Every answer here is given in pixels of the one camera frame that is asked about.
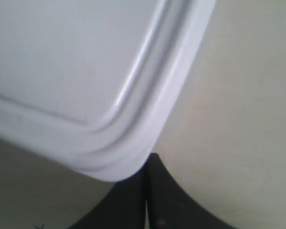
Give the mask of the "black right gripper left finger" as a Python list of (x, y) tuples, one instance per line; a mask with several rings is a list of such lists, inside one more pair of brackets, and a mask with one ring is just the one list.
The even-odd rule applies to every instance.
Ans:
[(71, 229), (143, 229), (146, 216), (145, 168), (117, 182)]

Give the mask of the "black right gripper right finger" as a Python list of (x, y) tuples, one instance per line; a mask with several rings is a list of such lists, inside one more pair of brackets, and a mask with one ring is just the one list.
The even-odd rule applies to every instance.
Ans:
[(174, 180), (157, 153), (146, 161), (147, 209), (151, 229), (230, 229), (195, 202)]

